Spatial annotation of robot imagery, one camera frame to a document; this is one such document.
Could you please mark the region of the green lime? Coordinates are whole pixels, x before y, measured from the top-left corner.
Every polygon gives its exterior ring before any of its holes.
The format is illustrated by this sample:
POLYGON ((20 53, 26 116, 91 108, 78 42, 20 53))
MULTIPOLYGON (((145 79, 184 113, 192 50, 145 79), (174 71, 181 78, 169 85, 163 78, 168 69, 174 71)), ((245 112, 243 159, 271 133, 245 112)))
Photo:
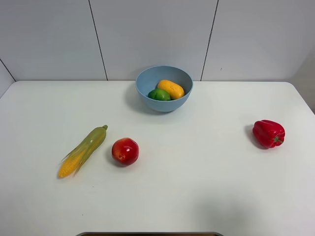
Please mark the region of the green lime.
POLYGON ((170 94, 163 89, 154 89, 148 93, 148 97, 158 101, 170 101, 170 94))

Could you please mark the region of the yellow mango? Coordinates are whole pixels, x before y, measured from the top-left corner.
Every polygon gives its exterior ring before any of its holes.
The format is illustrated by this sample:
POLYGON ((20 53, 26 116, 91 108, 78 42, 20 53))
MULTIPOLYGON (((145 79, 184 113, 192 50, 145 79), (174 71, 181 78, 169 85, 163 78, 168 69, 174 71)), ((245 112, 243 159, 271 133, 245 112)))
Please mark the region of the yellow mango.
POLYGON ((157 88, 166 91, 170 95, 171 100, 180 99, 185 96, 184 89, 180 85, 169 80, 161 80, 158 83, 157 88))

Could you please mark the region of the red apple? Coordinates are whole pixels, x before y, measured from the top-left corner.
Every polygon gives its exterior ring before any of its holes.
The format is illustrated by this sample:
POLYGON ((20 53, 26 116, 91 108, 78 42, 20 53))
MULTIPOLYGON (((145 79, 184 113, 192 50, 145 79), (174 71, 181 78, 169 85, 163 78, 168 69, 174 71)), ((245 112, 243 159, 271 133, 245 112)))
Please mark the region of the red apple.
POLYGON ((139 157, 139 146, 131 138, 119 139, 112 146, 112 157, 122 166, 132 165, 139 157))

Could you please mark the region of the light blue bowl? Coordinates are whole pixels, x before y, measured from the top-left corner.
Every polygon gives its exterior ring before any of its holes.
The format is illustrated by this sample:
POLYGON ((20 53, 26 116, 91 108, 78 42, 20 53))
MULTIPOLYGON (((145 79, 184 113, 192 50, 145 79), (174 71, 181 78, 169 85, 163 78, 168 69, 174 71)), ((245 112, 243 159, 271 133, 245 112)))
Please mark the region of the light blue bowl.
POLYGON ((141 72, 135 82, 137 92, 149 108, 158 112, 171 112, 181 107, 188 99, 192 88, 193 80, 183 70, 172 66, 154 66, 141 72), (181 86, 184 90, 184 96, 170 101, 160 101, 148 96, 149 92, 158 88, 158 83, 162 80, 168 80, 181 86))

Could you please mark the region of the corn cob with green husk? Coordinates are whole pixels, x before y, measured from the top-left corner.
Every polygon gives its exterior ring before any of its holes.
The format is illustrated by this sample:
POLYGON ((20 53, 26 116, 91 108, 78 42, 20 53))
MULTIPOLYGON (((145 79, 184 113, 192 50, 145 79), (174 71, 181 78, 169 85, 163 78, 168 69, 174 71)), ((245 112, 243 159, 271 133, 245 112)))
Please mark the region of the corn cob with green husk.
POLYGON ((96 149, 104 142, 108 125, 93 129, 62 161, 58 178, 76 175, 96 149))

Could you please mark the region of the red bell pepper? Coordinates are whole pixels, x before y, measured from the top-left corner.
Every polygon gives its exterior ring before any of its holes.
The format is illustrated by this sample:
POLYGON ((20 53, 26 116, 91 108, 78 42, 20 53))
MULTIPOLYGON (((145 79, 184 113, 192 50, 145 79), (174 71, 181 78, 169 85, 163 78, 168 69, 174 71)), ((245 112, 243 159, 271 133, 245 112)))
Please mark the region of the red bell pepper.
POLYGON ((280 146, 285 138, 284 128, 271 120, 256 121, 252 132, 257 141, 266 149, 280 146))

